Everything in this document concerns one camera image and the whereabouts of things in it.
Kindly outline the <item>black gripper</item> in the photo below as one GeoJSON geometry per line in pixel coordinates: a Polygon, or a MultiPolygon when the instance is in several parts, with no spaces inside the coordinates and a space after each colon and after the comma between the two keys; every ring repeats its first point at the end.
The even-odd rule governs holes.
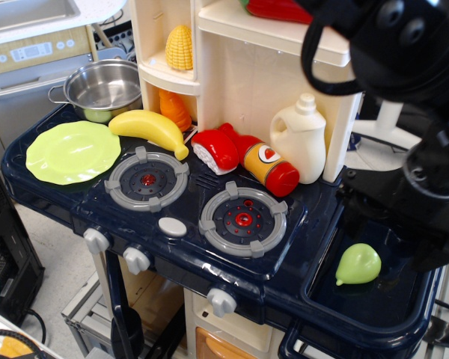
{"type": "Polygon", "coordinates": [[[421,142],[391,171],[347,169],[338,194],[354,226],[373,220],[407,242],[414,270],[449,263],[449,145],[421,142]]]}

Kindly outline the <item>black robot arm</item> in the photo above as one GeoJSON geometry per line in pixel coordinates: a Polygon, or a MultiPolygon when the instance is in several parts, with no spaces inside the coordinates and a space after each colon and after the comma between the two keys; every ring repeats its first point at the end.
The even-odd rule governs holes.
{"type": "Polygon", "coordinates": [[[340,194],[356,215],[381,221],[415,246],[412,265],[449,263],[449,1],[301,1],[312,17],[302,69],[313,88],[332,96],[364,92],[413,105],[430,119],[403,166],[348,170],[340,194]],[[314,76],[323,29],[349,41],[352,81],[314,76]]]}

